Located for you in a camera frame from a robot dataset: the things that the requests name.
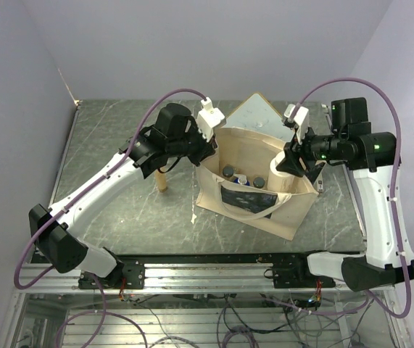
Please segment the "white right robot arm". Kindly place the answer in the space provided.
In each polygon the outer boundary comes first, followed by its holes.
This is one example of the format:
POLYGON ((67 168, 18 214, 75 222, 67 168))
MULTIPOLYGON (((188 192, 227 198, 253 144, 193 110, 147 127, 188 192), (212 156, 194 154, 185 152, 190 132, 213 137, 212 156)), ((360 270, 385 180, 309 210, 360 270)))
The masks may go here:
POLYGON ((304 287, 320 276, 343 281, 353 291, 414 280, 414 253, 408 244, 397 174, 397 139, 390 132, 374 133, 363 97, 331 103, 331 132, 317 135, 309 125, 309 111, 290 104, 283 123, 294 131, 276 165, 280 173, 310 177, 323 164, 344 165, 355 179, 362 203, 366 252, 362 255, 313 252, 294 269, 304 287))

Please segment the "cream canvas tote bag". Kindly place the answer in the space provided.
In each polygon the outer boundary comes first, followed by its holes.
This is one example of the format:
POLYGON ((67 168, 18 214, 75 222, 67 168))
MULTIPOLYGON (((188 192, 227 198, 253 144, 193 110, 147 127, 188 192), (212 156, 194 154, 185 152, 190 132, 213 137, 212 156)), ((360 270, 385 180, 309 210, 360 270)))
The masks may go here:
POLYGON ((216 133, 215 153, 196 169, 199 195, 196 205, 241 223, 292 240, 318 197, 311 180, 295 177, 290 193, 267 190, 270 161, 283 151, 285 141, 243 128, 221 128, 216 133), (247 177, 250 186, 222 176, 230 165, 247 177), (266 180, 264 189, 252 181, 266 180))

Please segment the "clear bottle with dark cap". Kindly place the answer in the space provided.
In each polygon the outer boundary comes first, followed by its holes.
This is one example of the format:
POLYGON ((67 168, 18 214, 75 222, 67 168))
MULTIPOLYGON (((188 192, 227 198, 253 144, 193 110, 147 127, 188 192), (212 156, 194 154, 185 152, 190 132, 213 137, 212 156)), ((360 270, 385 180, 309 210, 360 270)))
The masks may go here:
POLYGON ((231 180, 235 178, 235 168, 230 166, 230 165, 226 165, 223 169, 222 169, 222 176, 225 179, 231 180))

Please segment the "cream cylindrical bottle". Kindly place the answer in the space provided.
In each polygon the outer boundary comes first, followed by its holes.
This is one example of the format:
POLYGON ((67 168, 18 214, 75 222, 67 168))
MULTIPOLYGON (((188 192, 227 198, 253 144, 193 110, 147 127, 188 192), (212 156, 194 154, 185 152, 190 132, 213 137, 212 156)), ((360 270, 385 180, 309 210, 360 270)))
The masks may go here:
POLYGON ((271 161, 268 172, 267 190, 290 193, 295 177, 289 173, 280 172, 277 166, 285 159, 284 152, 279 152, 271 161))

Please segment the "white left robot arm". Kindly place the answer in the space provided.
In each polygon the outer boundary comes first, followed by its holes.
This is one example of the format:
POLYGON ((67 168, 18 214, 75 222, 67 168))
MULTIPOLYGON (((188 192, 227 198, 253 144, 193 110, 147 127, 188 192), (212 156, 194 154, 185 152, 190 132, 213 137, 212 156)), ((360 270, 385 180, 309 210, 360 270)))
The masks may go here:
POLYGON ((181 104, 167 104, 154 124, 143 127, 80 188, 49 208, 37 204, 30 210, 30 231, 40 233, 36 247, 57 272, 84 270, 107 288, 121 282, 121 261, 80 234, 122 191, 166 166, 170 158, 186 157, 198 166, 214 154, 215 130, 225 125, 225 116, 210 99, 201 104, 196 117, 181 104))

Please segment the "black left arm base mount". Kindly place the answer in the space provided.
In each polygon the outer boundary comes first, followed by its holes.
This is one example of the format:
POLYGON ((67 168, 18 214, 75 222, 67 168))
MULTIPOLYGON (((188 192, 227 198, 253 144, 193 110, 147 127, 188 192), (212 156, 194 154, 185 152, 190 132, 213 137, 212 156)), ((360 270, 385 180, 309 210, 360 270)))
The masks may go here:
POLYGON ((145 270, 138 260, 115 260, 107 258, 83 261, 76 268, 80 271, 80 289, 143 289, 145 270))

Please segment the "orange blue spray bottle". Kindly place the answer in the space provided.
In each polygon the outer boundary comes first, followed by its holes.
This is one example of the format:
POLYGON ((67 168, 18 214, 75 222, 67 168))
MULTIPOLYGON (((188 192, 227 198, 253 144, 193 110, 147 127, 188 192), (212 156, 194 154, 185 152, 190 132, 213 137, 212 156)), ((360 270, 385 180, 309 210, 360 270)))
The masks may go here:
POLYGON ((237 173, 235 174, 235 177, 236 179, 234 180, 234 183, 237 183, 242 186, 250 186, 249 180, 245 175, 237 173))

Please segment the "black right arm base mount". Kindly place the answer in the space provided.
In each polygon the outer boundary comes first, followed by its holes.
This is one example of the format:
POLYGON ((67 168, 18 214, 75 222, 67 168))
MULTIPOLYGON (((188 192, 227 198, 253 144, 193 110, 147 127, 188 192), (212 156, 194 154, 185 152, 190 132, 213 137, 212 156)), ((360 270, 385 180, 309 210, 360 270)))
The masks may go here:
POLYGON ((310 272, 307 261, 309 255, 309 252, 305 252, 272 253, 263 256, 262 261, 270 264, 263 275, 273 282, 275 289, 315 289, 318 281, 324 289, 334 288, 336 286, 334 279, 313 275, 310 272))

